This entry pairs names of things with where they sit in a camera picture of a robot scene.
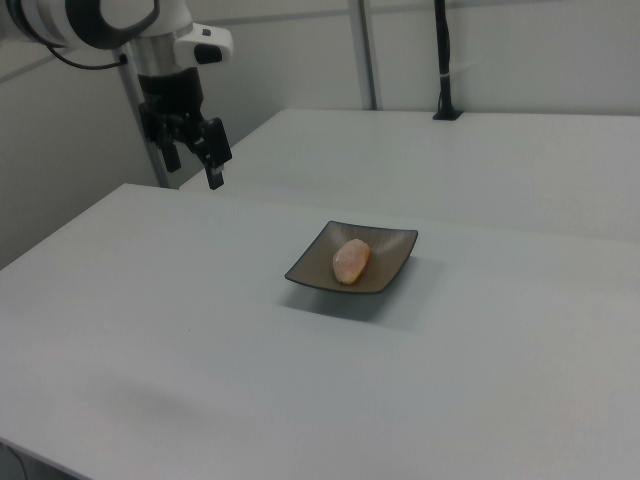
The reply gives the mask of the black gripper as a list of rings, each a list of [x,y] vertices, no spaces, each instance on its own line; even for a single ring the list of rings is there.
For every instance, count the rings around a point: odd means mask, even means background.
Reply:
[[[139,113],[146,139],[162,154],[166,170],[174,173],[181,161],[174,140],[194,143],[192,152],[204,167],[210,190],[224,185],[224,165],[231,147],[220,118],[205,120],[200,76],[195,67],[163,76],[137,76],[144,101]]]

